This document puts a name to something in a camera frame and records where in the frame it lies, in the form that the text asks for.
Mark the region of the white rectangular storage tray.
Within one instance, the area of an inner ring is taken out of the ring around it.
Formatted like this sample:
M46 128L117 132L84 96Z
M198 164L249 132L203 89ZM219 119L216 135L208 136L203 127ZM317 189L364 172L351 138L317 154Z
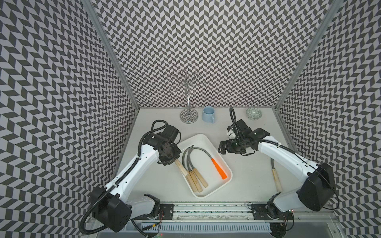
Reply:
M204 177L204 179L208 183L208 187L205 188L201 185L202 192L193 192L186 178L183 175L182 176L186 181L187 186L189 187L193 196L198 199L205 199L211 196L212 194L216 193L217 191L221 190L223 187L225 187L232 180L233 172L229 168L228 164L225 162L222 155L218 153L215 146L204 134L197 134L178 144L178 148L182 152L179 158L180 162L182 162L183 152L192 145L193 147L200 147L207 150L227 175L227 179L223 180L218 171L216 170L212 160L203 151L197 149L192 150L190 154L192 165L194 166L194 168L198 169L198 171Z

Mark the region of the orange handle sickle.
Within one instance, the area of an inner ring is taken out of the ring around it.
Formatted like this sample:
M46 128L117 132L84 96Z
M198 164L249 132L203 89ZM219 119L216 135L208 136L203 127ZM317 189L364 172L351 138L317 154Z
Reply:
M194 147L194 149L197 149L197 150L200 150L200 151L203 151L213 162L216 170L218 171L218 173L220 174L221 178L223 180L227 179L227 175L226 173L224 172L224 170L219 166L219 164L215 161L215 159L212 157L212 155L205 149L203 148L200 148L200 147Z

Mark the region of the blue blade wooden sickle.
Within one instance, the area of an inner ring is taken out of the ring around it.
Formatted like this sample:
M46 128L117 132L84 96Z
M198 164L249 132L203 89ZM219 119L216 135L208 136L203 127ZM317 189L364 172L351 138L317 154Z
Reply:
M182 163L179 161L179 159L175 160L175 164L177 165L184 177L186 177L189 174L185 167L182 165Z

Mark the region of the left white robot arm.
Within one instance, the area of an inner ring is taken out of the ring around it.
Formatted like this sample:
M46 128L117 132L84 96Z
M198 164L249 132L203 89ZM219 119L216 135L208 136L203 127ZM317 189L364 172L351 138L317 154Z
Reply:
M138 143L135 157L104 187L96 187L90 194L90 206L79 223L83 235L92 235L107 228L119 232L135 218L160 216L160 199L146 193L141 199L131 200L129 196L153 163L164 166L180 157L176 139L181 133L166 121L159 128L151 128Z

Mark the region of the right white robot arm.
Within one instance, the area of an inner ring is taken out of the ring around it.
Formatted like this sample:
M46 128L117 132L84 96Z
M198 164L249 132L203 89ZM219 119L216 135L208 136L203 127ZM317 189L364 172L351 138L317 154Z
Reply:
M267 202L265 209L270 219L277 220L282 213L305 207L319 212L337 195L333 168L327 163L317 164L282 145L261 128L252 130L243 120L233 120L228 128L229 139L221 141L218 152L246 156L248 148L266 154L291 172L301 186L289 192L278 192Z

